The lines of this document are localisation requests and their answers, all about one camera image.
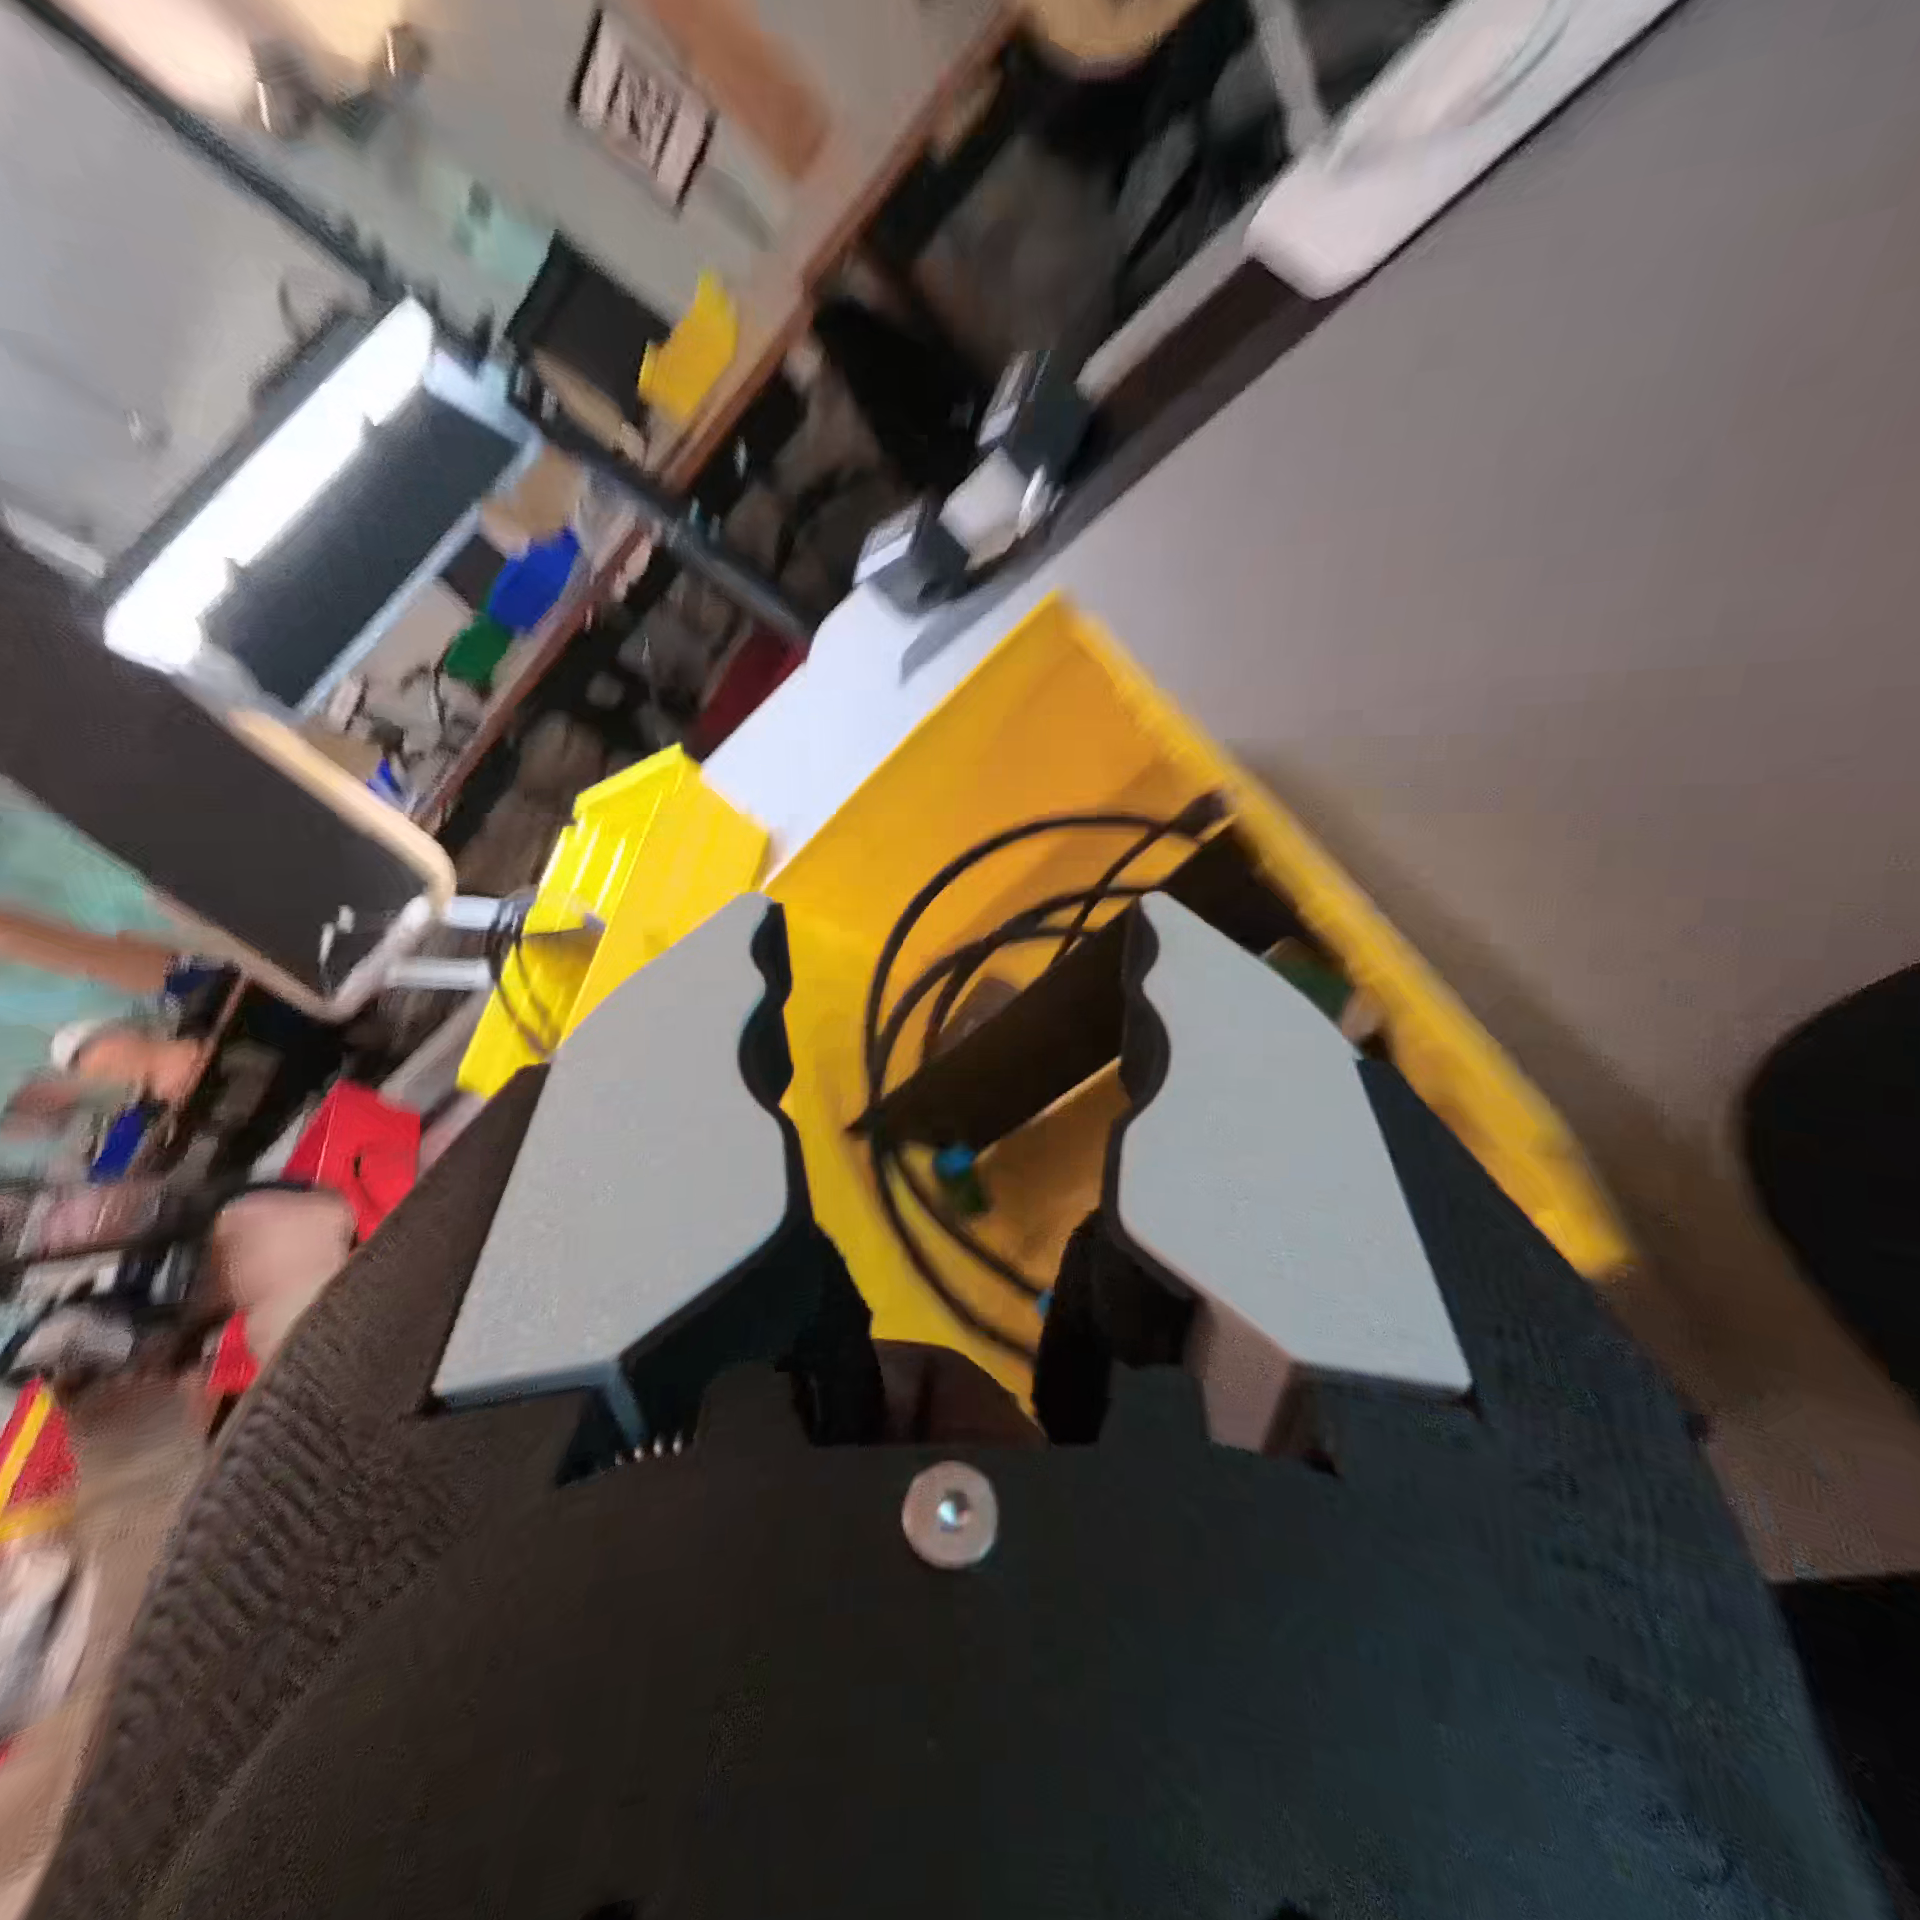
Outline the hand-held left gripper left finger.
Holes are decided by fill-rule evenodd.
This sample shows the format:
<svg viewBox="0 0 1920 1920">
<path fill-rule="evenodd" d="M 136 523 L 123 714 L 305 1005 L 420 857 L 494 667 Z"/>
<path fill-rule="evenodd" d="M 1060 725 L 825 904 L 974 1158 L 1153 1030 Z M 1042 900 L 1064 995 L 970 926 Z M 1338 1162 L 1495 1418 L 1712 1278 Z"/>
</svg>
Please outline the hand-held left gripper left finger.
<svg viewBox="0 0 1920 1920">
<path fill-rule="evenodd" d="M 691 1434 L 709 1386 L 778 1369 L 822 1446 L 882 1437 L 873 1314 L 814 1215 L 783 910 L 742 896 L 557 1048 L 430 1399 L 584 1390 L 621 1446 Z"/>
</svg>

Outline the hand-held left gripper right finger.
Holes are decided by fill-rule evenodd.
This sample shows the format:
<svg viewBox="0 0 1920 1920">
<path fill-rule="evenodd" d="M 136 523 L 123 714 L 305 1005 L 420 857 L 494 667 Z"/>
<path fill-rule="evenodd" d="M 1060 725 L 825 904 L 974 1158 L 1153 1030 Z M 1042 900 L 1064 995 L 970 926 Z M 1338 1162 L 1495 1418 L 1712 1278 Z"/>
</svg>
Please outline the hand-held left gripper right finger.
<svg viewBox="0 0 1920 1920">
<path fill-rule="evenodd" d="M 1352 1386 L 1467 1406 L 1468 1359 L 1366 1057 L 1271 962 L 1148 896 L 1120 962 L 1122 1112 L 1036 1365 L 1050 1445 L 1090 1446 L 1122 1372 L 1179 1369 L 1214 1445 L 1308 1454 Z"/>
</svg>

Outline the large yellow plastic bin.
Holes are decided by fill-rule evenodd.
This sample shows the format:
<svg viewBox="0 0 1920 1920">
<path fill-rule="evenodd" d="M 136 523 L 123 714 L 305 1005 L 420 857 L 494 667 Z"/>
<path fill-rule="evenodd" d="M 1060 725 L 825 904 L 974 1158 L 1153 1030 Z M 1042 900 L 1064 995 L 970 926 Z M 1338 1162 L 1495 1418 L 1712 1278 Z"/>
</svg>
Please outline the large yellow plastic bin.
<svg viewBox="0 0 1920 1920">
<path fill-rule="evenodd" d="M 1381 1020 L 1377 1046 L 1424 1104 L 1588 1279 L 1623 1279 L 1639 1253 L 1583 1151 L 1439 969 L 1361 883 L 1201 733 L 1120 644 L 1064 593 L 1046 597 L 949 692 L 880 748 L 828 748 L 859 775 L 816 831 L 786 831 L 766 899 L 782 900 L 794 990 L 783 1027 L 814 1213 L 875 1314 L 875 1336 L 954 1350 L 1028 1399 L 1042 1315 L 1018 1284 L 934 1220 L 931 1151 L 875 1176 L 849 1134 L 868 1104 L 868 994 L 890 926 L 960 851 L 1031 819 L 1099 812 L 1120 826 L 1046 831 L 984 857 L 910 925 L 889 962 L 880 1027 L 954 948 L 995 934 L 1046 899 L 1083 893 L 1148 822 L 1220 794 L 1228 822 L 1305 920 L 1320 949 Z"/>
</svg>

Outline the black block in bin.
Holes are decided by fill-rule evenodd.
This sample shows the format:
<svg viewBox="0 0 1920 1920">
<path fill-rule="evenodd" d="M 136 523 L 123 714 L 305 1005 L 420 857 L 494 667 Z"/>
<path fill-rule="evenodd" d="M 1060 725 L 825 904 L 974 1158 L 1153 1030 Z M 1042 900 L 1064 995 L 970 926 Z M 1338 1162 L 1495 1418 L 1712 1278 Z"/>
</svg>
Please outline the black block in bin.
<svg viewBox="0 0 1920 1920">
<path fill-rule="evenodd" d="M 1158 896 L 1257 957 L 1308 930 L 1292 900 L 1257 876 L 1239 831 L 1176 864 Z M 1118 1065 L 1133 920 L 1133 904 L 1122 904 L 984 1027 L 942 1046 L 896 1090 L 873 1095 L 849 1134 L 897 1147 L 990 1151 Z"/>
</svg>

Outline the small yellow plastic bin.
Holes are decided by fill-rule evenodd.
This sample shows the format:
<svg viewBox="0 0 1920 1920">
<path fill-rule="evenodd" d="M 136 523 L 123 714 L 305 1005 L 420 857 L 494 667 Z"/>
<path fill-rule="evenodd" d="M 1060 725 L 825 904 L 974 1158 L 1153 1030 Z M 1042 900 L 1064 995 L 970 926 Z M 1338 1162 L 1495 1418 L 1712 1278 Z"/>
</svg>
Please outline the small yellow plastic bin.
<svg viewBox="0 0 1920 1920">
<path fill-rule="evenodd" d="M 539 884 L 490 910 L 490 999 L 458 1090 L 494 1097 L 634 973 L 759 889 L 770 833 L 667 748 L 588 786 Z"/>
</svg>

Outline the blue storage bin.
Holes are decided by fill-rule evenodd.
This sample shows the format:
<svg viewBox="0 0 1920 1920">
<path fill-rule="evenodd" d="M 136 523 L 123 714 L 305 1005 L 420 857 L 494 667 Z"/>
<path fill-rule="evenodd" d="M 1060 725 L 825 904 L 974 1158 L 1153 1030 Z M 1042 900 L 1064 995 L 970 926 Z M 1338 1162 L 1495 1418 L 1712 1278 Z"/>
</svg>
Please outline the blue storage bin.
<svg viewBox="0 0 1920 1920">
<path fill-rule="evenodd" d="M 539 630 L 562 605 L 578 562 L 580 538 L 572 525 L 528 541 L 496 572 L 482 600 L 482 616 L 515 636 Z"/>
</svg>

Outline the grey power outlet box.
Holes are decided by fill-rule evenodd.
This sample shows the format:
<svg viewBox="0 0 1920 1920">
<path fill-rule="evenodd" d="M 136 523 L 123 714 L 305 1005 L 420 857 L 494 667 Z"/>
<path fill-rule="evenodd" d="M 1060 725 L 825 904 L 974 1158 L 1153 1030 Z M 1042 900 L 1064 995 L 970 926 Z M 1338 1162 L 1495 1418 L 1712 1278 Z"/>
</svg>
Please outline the grey power outlet box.
<svg viewBox="0 0 1920 1920">
<path fill-rule="evenodd" d="M 1046 525 L 1087 435 L 1090 400 L 1058 353 L 1025 351 L 1003 369 L 976 427 L 974 469 L 942 515 L 974 572 L 1008 559 Z"/>
<path fill-rule="evenodd" d="M 954 597 L 967 576 L 967 544 L 948 530 L 942 499 L 920 495 L 880 523 L 856 559 L 856 588 L 880 593 L 902 616 Z"/>
</svg>

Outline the white softbox light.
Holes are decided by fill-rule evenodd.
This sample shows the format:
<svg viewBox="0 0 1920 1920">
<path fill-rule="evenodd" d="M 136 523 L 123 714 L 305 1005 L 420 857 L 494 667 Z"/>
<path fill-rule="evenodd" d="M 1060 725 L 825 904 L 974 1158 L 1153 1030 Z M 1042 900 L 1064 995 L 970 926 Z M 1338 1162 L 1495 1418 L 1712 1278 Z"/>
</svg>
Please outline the white softbox light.
<svg viewBox="0 0 1920 1920">
<path fill-rule="evenodd" d="M 535 456 L 504 369 L 418 302 L 323 330 L 98 588 L 112 653 L 312 711 Z"/>
</svg>

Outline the tiny yellow storage bin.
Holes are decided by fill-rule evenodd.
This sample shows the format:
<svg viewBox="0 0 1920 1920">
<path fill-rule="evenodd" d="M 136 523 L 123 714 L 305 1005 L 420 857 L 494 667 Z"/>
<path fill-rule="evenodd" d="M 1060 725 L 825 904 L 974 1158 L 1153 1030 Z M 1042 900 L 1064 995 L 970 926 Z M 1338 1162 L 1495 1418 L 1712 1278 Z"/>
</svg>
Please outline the tiny yellow storage bin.
<svg viewBox="0 0 1920 1920">
<path fill-rule="evenodd" d="M 702 272 L 680 324 L 643 351 L 638 374 L 643 411 L 672 426 L 691 421 L 732 369 L 736 353 L 739 308 L 724 282 Z"/>
</svg>

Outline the black board with tan frame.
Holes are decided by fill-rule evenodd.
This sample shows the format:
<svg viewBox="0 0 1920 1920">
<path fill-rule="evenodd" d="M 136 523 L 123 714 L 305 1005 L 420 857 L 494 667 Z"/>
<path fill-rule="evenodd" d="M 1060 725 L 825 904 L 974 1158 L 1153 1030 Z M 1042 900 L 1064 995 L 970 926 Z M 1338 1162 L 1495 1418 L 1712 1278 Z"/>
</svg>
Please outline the black board with tan frame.
<svg viewBox="0 0 1920 1920">
<path fill-rule="evenodd" d="M 350 1023 L 458 896 L 447 851 L 260 710 L 114 658 L 3 535 L 3 777 L 126 864 L 209 949 Z"/>
</svg>

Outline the wall marker poster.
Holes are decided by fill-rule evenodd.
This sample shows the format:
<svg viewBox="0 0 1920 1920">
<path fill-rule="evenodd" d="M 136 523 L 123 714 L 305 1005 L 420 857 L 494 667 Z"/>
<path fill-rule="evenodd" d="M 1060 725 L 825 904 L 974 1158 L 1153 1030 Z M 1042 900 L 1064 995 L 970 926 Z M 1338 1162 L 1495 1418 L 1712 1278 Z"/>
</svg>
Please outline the wall marker poster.
<svg viewBox="0 0 1920 1920">
<path fill-rule="evenodd" d="M 611 7 L 595 7 L 566 109 L 614 162 L 680 211 L 709 161 L 720 115 Z"/>
</svg>

